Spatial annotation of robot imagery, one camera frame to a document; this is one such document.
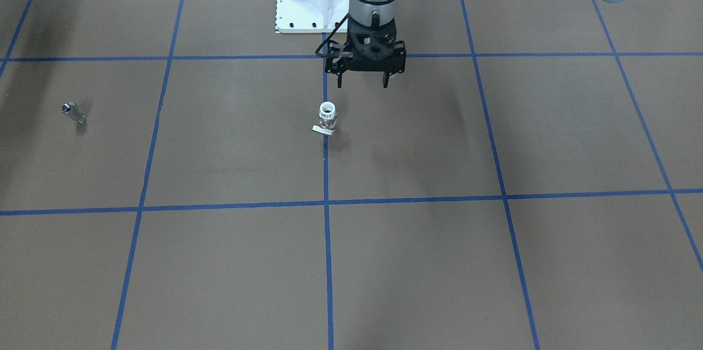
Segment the small metal pipe fitting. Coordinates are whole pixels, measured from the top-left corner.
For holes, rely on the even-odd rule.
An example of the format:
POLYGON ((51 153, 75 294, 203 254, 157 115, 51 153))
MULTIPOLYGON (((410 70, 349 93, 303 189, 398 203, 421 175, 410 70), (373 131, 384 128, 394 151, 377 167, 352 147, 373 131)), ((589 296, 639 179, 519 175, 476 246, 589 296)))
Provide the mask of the small metal pipe fitting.
POLYGON ((78 108, 75 102, 62 104, 61 112, 79 125, 86 124, 86 115, 78 108))

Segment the white PPR valve with handle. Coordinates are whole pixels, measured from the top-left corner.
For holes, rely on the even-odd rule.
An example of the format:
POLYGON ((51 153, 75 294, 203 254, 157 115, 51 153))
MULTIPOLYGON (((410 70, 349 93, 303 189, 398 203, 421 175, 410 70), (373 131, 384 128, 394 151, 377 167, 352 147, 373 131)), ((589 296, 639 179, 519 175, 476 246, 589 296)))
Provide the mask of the white PPR valve with handle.
POLYGON ((336 132, 337 109, 336 105, 324 101, 319 105, 319 122, 312 126, 313 132, 332 136, 336 132))

